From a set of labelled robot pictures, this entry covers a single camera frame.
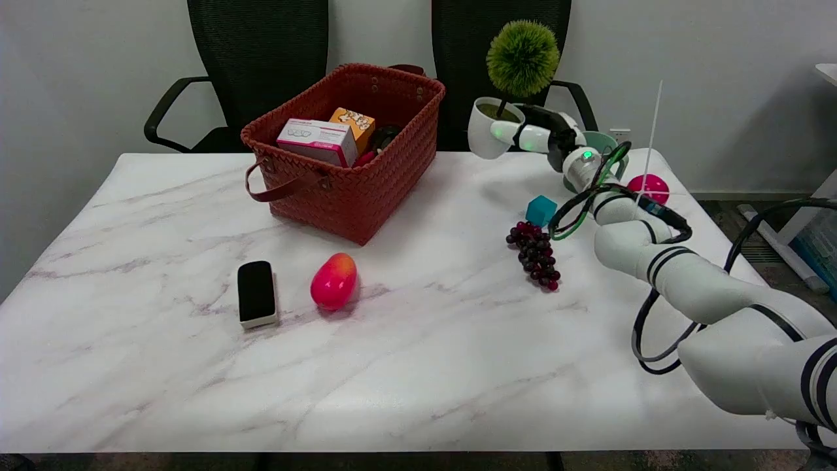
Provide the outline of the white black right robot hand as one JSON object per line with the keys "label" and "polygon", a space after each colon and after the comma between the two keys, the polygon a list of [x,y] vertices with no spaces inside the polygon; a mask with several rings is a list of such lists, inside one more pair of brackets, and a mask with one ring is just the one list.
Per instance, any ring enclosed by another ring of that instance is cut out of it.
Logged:
{"label": "white black right robot hand", "polygon": [[540,105],[520,104],[517,109],[523,119],[520,122],[497,120],[490,125],[493,138],[521,151],[544,154],[550,166],[563,173],[565,159],[587,145],[576,120],[567,113]]}

